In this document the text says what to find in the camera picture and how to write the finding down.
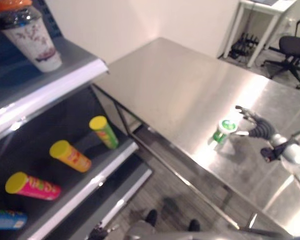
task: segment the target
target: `green can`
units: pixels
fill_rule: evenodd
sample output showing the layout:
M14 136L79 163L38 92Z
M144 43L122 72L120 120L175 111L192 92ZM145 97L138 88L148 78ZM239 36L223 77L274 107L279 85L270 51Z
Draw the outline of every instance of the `green can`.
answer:
M236 122L229 119L223 119L219 121L218 128L213 134L213 139L219 144L222 144L225 142L227 136L237 131L237 129L238 125Z
M109 149L118 147L119 141L105 116L96 116L92 118L89 122L89 127Z

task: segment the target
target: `can lid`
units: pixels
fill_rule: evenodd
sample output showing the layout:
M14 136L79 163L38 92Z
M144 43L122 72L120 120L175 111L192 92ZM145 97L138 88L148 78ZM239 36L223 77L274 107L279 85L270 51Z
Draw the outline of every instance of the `can lid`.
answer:
M0 0L0 12L31 6L31 0Z
M92 130L100 130L104 129L107 125L107 119L105 116L95 116L89 122L89 127Z
M5 191L9 194L18 193L27 183L28 176L22 171L11 175L5 183Z
M55 159L62 158L68 153L69 148L70 143L67 140L59 140L50 147L49 154Z
M238 125L230 119L223 119L219 122L219 131L223 134L231 134L237 131Z

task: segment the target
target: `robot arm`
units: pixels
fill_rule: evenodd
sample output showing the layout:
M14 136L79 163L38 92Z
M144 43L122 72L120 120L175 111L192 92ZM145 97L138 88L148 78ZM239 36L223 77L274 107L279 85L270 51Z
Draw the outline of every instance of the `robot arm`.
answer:
M255 128L248 131L238 131L234 134L262 138L268 141L272 147L262 148L260 151L261 155L268 163L274 160L281 160L283 167L293 174L297 184L300 186L300 145L295 139L296 136L300 135L300 131L288 139L278 133L268 120L244 107L236 106L235 108L239 110L244 119L253 122Z

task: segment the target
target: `pringles can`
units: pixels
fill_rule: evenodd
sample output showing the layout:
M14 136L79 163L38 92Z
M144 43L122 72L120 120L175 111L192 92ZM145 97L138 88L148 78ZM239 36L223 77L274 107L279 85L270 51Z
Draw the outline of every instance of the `pringles can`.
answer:
M111 129L106 117L96 116L92 118L89 122L89 127L109 149L118 147L119 141L114 131Z
M91 161L66 140L55 142L50 147L49 154L80 173L85 173L91 167Z
M0 230L17 230L27 222L27 215L19 211L0 210Z
M59 196L61 189L53 183L19 171L9 177L6 181L5 191L9 194L19 194L44 200L54 200Z

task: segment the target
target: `black office chair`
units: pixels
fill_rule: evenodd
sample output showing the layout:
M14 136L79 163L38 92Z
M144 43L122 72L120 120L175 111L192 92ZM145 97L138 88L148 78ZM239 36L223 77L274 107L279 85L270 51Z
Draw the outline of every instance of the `black office chair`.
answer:
M293 74L293 76L295 76L295 78L299 81L299 84L295 87L296 89L300 89L300 76L297 72L300 71L300 37L297 37L299 24L300 20L296 23L294 36L283 36L279 40L280 51L285 55L285 60L281 62L265 60L264 63L261 65L263 67L266 63L269 63L282 67L282 69L271 75L270 79L272 79L274 76L280 73L290 71Z

